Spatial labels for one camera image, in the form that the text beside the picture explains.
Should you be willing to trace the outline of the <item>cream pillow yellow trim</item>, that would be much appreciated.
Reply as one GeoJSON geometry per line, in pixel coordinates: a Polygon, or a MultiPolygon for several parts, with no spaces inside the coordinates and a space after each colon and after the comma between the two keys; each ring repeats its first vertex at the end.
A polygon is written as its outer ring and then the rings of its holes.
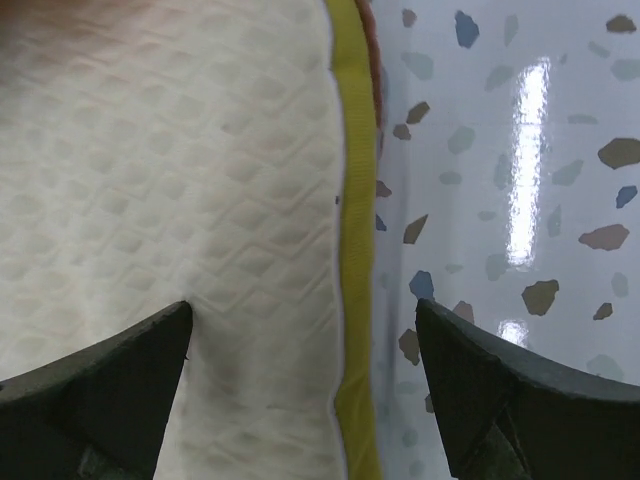
{"type": "Polygon", "coordinates": [[[185,301],[151,479],[378,479],[355,1],[1,5],[1,383],[185,301]]]}

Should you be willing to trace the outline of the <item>orange grey plaid pillowcase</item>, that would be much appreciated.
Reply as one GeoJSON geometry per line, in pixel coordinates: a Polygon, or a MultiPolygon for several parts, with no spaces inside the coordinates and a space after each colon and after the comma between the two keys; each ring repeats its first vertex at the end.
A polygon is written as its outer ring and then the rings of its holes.
{"type": "Polygon", "coordinates": [[[384,100],[385,81],[383,80],[383,66],[380,45],[377,37],[376,20],[370,1],[356,0],[355,3],[359,11],[368,49],[369,71],[372,82],[376,122],[377,153],[381,155],[384,146],[384,130],[386,127],[386,105],[384,100]]]}

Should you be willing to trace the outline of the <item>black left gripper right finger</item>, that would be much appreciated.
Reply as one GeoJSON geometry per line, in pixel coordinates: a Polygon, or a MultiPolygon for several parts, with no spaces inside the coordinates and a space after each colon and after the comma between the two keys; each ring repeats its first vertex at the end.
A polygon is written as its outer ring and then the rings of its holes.
{"type": "Polygon", "coordinates": [[[416,330],[452,477],[638,478],[638,387],[551,361],[429,299],[416,330]]]}

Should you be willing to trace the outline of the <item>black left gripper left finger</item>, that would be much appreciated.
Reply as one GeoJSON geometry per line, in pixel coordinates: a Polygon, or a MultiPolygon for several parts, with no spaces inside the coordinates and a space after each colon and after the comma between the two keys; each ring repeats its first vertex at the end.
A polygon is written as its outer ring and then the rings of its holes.
{"type": "Polygon", "coordinates": [[[2,381],[2,478],[153,478],[192,328],[176,302],[2,381]]]}

